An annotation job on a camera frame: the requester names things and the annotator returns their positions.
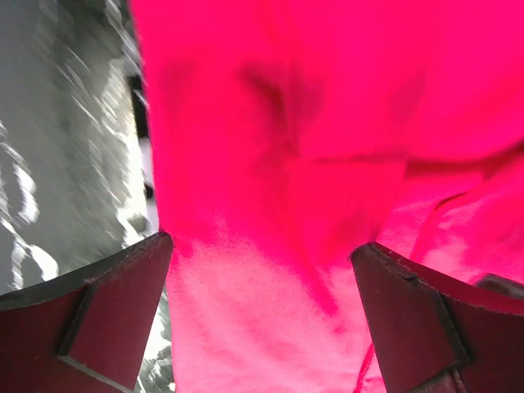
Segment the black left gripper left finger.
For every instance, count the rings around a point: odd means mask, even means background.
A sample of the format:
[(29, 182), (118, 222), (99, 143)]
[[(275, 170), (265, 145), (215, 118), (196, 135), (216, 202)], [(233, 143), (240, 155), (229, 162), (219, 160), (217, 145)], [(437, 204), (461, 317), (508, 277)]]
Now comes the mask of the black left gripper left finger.
[(157, 233), (3, 295), (1, 391), (133, 391), (172, 250)]

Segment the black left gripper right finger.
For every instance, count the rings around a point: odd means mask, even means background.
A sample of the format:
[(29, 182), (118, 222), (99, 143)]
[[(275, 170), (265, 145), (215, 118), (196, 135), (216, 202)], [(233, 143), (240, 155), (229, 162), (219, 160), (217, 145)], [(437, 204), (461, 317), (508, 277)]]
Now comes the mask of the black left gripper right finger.
[(389, 392), (521, 392), (523, 285), (474, 285), (379, 243), (350, 257)]

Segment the red t shirt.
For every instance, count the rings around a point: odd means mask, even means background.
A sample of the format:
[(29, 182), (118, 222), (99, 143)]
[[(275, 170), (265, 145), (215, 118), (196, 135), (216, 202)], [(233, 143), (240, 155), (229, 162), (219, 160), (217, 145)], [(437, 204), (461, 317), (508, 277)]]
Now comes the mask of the red t shirt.
[(520, 1), (133, 1), (178, 392), (382, 392), (349, 254), (523, 278)]

